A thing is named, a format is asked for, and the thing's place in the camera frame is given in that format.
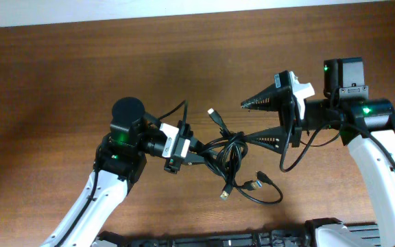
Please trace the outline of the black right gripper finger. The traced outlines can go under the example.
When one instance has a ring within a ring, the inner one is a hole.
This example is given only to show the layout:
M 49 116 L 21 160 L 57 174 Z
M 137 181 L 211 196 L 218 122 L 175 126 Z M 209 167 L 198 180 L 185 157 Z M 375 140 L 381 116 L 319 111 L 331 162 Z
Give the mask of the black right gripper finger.
M 284 128 L 274 127 L 247 134 L 244 140 L 247 143 L 260 146 L 277 154 L 282 154 L 284 148 Z
M 278 111 L 281 107 L 281 88 L 275 84 L 268 86 L 256 95 L 241 102 L 241 107 L 248 110 Z

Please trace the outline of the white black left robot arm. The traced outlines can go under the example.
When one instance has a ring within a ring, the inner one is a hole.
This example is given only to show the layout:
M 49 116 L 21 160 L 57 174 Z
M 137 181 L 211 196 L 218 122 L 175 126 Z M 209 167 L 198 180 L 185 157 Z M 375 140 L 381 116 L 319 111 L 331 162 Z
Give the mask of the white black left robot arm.
M 182 165 L 205 162 L 202 147 L 185 121 L 171 126 L 149 114 L 139 99 L 119 99 L 83 191 L 43 246 L 90 246 L 139 180 L 147 155 L 164 159 L 165 171 L 176 174 Z

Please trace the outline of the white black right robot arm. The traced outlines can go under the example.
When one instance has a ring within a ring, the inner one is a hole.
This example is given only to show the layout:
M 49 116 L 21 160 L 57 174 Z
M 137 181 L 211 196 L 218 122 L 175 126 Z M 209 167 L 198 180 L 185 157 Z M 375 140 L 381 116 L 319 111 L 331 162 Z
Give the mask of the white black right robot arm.
M 324 98 L 314 99 L 311 84 L 300 83 L 291 71 L 243 101 L 242 108 L 276 112 L 279 126 L 249 134 L 249 143 L 284 156 L 288 148 L 308 150 L 303 133 L 316 137 L 334 129 L 368 190 L 382 246 L 395 246 L 395 109 L 388 99 L 370 99 L 361 58 L 325 60 Z

